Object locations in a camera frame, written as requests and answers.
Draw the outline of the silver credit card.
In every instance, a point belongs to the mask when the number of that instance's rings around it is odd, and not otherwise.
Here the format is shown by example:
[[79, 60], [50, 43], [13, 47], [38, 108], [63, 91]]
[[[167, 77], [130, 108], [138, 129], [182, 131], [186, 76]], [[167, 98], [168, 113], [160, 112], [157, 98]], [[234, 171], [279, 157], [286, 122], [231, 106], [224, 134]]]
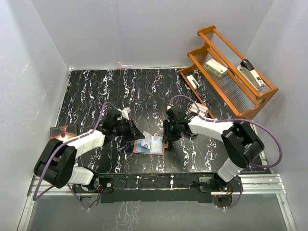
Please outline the silver credit card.
[[151, 141], [152, 141], [152, 135], [146, 131], [143, 132], [144, 139], [141, 140], [141, 146], [150, 149], [151, 147]]
[[150, 153], [161, 154], [162, 151], [163, 151], [163, 137], [152, 136], [151, 137]]

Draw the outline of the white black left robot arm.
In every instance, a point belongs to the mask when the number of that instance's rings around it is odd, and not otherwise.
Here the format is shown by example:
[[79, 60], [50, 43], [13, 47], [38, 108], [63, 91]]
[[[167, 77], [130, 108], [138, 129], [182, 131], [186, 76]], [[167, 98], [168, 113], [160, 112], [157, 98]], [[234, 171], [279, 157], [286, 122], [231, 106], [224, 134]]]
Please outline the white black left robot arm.
[[125, 110], [109, 111], [98, 126], [66, 142], [53, 138], [46, 144], [34, 167], [34, 175], [56, 188], [67, 184], [79, 184], [94, 192], [99, 188], [99, 180], [94, 171], [75, 166], [75, 160], [83, 154], [106, 145], [115, 136], [123, 136], [128, 141], [143, 139], [133, 120]]

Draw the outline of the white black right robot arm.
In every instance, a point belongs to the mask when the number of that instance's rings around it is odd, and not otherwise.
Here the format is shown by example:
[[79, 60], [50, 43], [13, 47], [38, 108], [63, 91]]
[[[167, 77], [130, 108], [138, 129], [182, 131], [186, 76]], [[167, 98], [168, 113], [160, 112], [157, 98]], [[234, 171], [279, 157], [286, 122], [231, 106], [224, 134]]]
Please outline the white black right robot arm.
[[215, 122], [202, 119], [197, 113], [187, 114], [179, 106], [167, 108], [164, 120], [163, 143], [178, 141], [182, 133], [209, 136], [224, 144], [228, 158], [207, 181], [194, 181], [192, 187], [199, 190], [225, 191], [231, 187], [232, 180], [246, 169], [264, 150], [264, 144], [250, 124], [245, 121]]

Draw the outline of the beige card tray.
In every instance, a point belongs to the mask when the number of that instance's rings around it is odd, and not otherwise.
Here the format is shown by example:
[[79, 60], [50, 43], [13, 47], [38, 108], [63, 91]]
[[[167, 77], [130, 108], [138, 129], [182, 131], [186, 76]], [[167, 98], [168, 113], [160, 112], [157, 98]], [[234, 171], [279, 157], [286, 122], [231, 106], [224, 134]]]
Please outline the beige card tray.
[[189, 109], [187, 110], [187, 114], [191, 114], [191, 113], [193, 113], [193, 112], [190, 111], [190, 107], [189, 107]]

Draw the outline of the white card stack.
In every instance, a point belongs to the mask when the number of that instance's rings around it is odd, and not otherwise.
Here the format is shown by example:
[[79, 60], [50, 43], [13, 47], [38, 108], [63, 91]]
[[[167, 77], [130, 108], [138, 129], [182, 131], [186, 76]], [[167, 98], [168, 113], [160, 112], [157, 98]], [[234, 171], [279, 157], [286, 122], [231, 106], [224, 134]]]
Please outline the white card stack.
[[198, 107], [196, 107], [196, 105], [194, 103], [191, 104], [190, 111], [197, 113], [198, 110], [199, 110], [200, 115], [203, 116], [203, 117], [206, 117], [207, 113], [208, 113], [208, 108], [203, 104], [197, 103], [197, 105], [198, 105]]

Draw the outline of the small white stapler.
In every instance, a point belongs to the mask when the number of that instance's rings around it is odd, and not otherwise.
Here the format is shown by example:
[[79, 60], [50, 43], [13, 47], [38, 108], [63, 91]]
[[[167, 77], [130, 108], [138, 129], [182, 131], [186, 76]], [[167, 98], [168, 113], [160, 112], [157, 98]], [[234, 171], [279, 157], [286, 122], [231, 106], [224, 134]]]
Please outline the small white stapler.
[[187, 76], [188, 81], [192, 85], [192, 87], [196, 90], [200, 87], [200, 84], [197, 82], [197, 80], [193, 77], [193, 75]]

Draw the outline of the orange wooden shelf rack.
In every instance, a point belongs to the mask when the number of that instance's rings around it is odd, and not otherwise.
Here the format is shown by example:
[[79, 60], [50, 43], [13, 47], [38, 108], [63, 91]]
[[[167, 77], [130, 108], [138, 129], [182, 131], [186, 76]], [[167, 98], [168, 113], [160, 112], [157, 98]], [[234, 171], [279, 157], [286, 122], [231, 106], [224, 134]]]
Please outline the orange wooden shelf rack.
[[[204, 39], [202, 47], [188, 52], [193, 64], [180, 70], [180, 75], [192, 89], [188, 75], [198, 71], [208, 81], [215, 92], [222, 98], [237, 118], [253, 119], [266, 103], [279, 90], [258, 70], [264, 86], [258, 89], [246, 78], [246, 71], [240, 65], [245, 59], [215, 26], [201, 28], [198, 36]], [[206, 68], [206, 62], [214, 59], [227, 68], [224, 76], [218, 77]]]

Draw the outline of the white staples box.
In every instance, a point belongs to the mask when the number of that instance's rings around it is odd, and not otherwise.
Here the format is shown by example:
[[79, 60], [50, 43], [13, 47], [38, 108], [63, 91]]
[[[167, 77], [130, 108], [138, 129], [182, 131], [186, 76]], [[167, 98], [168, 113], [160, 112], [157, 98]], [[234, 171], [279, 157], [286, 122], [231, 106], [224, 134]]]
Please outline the white staples box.
[[227, 72], [228, 68], [220, 64], [214, 59], [210, 59], [205, 63], [205, 67], [208, 71], [215, 74], [218, 77], [223, 77]]

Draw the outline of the black beige stapler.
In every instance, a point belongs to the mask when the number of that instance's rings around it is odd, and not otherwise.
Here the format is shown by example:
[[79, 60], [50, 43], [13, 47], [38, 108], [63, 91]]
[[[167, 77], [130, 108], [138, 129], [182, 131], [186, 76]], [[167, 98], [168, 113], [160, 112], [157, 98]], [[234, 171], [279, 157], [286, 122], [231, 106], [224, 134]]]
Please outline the black beige stapler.
[[243, 59], [237, 69], [256, 90], [262, 90], [264, 88], [265, 83], [249, 60]]

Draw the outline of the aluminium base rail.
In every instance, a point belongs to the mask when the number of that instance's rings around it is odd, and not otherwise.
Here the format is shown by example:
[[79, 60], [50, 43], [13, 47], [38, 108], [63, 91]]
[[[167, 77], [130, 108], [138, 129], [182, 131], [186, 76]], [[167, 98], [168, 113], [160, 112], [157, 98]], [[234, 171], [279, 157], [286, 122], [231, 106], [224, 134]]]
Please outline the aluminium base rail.
[[103, 174], [104, 192], [49, 189], [33, 201], [33, 178], [20, 231], [295, 231], [278, 174], [247, 174], [233, 181], [232, 207], [222, 192], [192, 188], [209, 173]]

